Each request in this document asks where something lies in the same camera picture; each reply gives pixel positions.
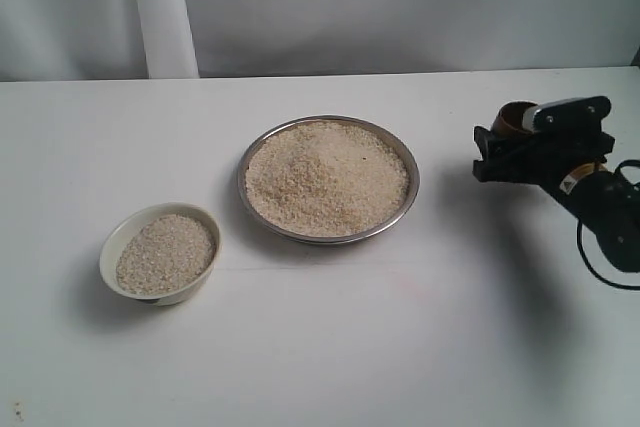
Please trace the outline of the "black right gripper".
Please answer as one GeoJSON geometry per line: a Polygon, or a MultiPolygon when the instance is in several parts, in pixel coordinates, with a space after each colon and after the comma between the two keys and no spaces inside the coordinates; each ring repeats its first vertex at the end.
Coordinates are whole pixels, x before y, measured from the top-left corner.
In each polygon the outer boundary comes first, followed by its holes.
{"type": "Polygon", "coordinates": [[[481,159],[472,173],[480,182],[540,186],[549,195],[569,196],[584,181],[610,180],[606,156],[614,138],[600,133],[537,134],[519,145],[520,132],[508,126],[475,126],[481,159]]]}

